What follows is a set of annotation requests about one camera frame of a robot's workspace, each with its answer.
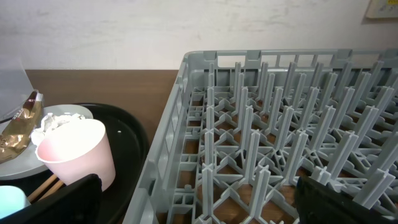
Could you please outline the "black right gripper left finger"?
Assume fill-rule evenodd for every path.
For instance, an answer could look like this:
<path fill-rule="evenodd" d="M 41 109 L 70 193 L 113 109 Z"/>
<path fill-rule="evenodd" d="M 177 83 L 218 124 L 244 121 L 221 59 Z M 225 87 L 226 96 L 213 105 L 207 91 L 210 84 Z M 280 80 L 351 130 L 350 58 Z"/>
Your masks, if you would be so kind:
<path fill-rule="evenodd" d="M 1 219 L 2 224 L 96 223 L 102 182 L 89 174 L 55 193 Z"/>

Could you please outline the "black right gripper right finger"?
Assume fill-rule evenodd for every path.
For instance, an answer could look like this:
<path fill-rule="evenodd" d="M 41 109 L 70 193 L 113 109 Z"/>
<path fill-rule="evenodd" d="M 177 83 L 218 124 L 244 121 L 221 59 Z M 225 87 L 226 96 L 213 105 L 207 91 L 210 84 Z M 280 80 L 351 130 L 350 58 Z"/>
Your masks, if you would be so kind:
<path fill-rule="evenodd" d="M 307 176 L 298 179 L 294 203 L 301 224 L 397 224 Z"/>

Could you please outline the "wooden chopstick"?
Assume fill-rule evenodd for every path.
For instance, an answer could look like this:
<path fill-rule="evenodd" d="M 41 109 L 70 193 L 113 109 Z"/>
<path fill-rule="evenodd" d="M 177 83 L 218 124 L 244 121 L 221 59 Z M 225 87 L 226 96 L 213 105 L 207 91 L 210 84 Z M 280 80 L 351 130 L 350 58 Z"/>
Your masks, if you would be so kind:
<path fill-rule="evenodd" d="M 37 197 L 45 191 L 55 180 L 57 176 L 55 174 L 51 175 L 45 182 L 43 182 L 37 189 L 35 189 L 29 196 L 28 201 L 33 202 Z"/>
<path fill-rule="evenodd" d="M 60 189 L 62 186 L 64 185 L 64 183 L 57 179 L 55 180 L 45 191 L 43 191 L 40 195 L 41 198 L 39 198 L 39 200 L 44 199 L 45 197 L 48 197 L 49 195 L 55 193 L 58 189 Z"/>

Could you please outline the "pink cup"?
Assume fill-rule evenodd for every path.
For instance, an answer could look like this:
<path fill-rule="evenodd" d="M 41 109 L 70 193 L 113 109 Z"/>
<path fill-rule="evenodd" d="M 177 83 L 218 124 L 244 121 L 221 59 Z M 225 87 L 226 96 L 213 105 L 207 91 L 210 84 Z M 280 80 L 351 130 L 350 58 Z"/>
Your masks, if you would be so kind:
<path fill-rule="evenodd" d="M 106 127 L 97 119 L 64 124 L 45 137 L 35 154 L 65 185 L 96 174 L 105 191 L 116 177 Z"/>

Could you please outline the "blue cup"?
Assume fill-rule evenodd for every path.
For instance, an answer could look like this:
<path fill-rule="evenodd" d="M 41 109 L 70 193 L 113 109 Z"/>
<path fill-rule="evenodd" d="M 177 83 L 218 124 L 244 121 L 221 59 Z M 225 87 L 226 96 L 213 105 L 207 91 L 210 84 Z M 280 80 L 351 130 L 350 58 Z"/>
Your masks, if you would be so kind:
<path fill-rule="evenodd" d="M 0 218 L 5 218 L 30 205 L 24 191 L 11 185 L 2 185 L 0 191 Z"/>

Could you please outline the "white tissue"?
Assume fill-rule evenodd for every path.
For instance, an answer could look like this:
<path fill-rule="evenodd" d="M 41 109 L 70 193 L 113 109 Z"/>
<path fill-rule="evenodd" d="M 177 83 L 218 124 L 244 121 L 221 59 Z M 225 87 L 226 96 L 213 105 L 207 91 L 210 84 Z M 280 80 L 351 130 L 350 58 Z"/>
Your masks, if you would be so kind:
<path fill-rule="evenodd" d="M 82 114 L 63 114 L 60 116 L 54 115 L 53 113 L 47 113 L 40 122 L 40 127 L 35 128 L 30 134 L 31 141 L 33 145 L 38 146 L 52 131 L 56 130 L 60 126 L 70 123 L 72 121 L 77 121 L 81 119 L 86 119 Z"/>

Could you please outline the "brown snack wrapper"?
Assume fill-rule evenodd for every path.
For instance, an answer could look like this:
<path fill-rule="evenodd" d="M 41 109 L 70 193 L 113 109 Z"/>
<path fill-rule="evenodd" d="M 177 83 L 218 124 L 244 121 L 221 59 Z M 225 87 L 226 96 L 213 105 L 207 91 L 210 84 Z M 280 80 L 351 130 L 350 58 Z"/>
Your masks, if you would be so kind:
<path fill-rule="evenodd" d="M 39 125 L 43 115 L 43 97 L 43 94 L 34 90 L 2 131 L 1 163 L 16 158 L 28 147 L 30 134 Z"/>

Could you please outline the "grey dishwasher rack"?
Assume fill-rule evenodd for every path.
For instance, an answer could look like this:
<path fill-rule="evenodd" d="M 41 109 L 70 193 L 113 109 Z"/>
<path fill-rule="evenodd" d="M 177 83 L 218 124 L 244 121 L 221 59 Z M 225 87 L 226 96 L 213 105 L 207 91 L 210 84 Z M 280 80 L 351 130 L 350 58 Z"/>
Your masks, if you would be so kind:
<path fill-rule="evenodd" d="M 125 223 L 298 223 L 309 175 L 397 220 L 397 50 L 184 55 Z"/>

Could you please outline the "round black tray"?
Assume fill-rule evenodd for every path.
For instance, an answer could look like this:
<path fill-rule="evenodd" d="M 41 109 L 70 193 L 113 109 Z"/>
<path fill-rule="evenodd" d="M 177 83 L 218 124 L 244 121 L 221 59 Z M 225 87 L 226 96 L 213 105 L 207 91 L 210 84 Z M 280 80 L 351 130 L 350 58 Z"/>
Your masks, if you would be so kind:
<path fill-rule="evenodd" d="M 102 190 L 96 223 L 115 223 L 131 201 L 149 150 L 148 139 L 140 122 L 121 108 L 95 103 L 84 106 L 91 111 L 93 119 L 105 125 L 116 169 L 113 183 L 105 191 Z M 1 185 L 18 187 L 27 197 L 51 175 L 53 172 L 47 169 L 30 177 L 3 180 Z"/>

